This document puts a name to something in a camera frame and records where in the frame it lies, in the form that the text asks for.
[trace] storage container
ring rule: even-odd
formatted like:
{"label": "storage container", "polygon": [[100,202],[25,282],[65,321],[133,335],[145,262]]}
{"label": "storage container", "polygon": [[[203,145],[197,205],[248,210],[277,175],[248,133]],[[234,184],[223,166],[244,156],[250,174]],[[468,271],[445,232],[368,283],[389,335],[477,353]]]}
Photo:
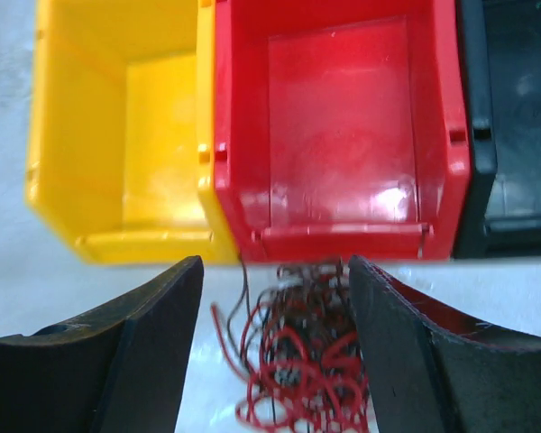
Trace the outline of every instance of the storage container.
{"label": "storage container", "polygon": [[455,256],[541,254],[541,1],[460,3],[473,176]]}
{"label": "storage container", "polygon": [[40,0],[30,205],[98,263],[236,261],[210,152],[209,0]]}
{"label": "storage container", "polygon": [[448,258],[470,174],[454,0],[216,8],[215,189],[243,257]]}

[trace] red bin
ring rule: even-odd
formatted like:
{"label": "red bin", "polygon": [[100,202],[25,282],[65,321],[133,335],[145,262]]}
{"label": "red bin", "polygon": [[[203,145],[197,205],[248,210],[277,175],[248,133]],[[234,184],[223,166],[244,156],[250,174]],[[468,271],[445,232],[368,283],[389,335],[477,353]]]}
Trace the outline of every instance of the red bin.
{"label": "red bin", "polygon": [[244,260],[446,259],[469,177],[454,0],[217,3],[215,190]]}

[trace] black plastic container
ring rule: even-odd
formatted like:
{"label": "black plastic container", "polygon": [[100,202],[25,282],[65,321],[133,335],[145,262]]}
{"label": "black plastic container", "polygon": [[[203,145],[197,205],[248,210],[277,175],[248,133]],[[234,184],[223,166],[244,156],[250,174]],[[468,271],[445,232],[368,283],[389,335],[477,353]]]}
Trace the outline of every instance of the black plastic container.
{"label": "black plastic container", "polygon": [[473,174],[455,258],[541,255],[541,0],[459,0]]}

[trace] yellow bin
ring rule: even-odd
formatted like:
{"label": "yellow bin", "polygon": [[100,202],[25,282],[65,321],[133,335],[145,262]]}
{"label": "yellow bin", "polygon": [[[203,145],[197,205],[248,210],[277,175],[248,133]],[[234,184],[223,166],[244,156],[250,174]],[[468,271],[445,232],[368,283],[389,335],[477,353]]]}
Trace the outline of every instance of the yellow bin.
{"label": "yellow bin", "polygon": [[237,261],[212,184],[214,1],[39,0],[26,198],[89,261]]}

